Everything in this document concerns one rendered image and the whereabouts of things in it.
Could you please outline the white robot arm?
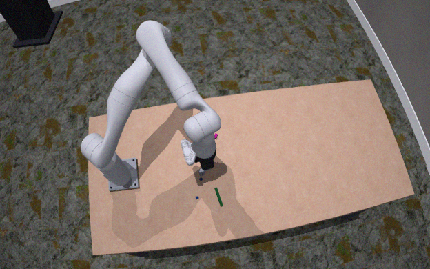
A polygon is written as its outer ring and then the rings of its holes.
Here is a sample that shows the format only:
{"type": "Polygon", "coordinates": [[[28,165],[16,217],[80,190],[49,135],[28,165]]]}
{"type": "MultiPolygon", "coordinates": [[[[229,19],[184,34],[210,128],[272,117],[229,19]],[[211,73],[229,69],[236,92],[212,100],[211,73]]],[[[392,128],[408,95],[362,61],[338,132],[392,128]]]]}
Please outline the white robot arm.
{"type": "Polygon", "coordinates": [[[199,95],[192,80],[171,53],[170,30],[157,21],[145,21],[136,31],[136,40],[142,50],[136,61],[118,78],[107,100],[105,137],[91,133],[81,143],[83,156],[117,186],[124,186],[130,180],[131,172],[115,150],[155,66],[180,110],[201,111],[184,123],[184,131],[198,151],[210,151],[215,144],[214,133],[221,128],[219,115],[199,95]]]}

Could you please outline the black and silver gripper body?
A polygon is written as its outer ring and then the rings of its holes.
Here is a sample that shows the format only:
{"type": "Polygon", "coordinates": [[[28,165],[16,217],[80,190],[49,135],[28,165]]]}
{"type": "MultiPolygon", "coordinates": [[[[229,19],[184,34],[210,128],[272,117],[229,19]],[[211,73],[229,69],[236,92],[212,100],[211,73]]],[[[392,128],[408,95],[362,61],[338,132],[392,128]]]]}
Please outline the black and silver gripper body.
{"type": "Polygon", "coordinates": [[[214,147],[208,152],[198,151],[192,143],[187,139],[181,140],[181,147],[187,165],[194,165],[195,159],[200,162],[203,170],[208,170],[214,167],[214,158],[216,156],[216,142],[214,147]]]}

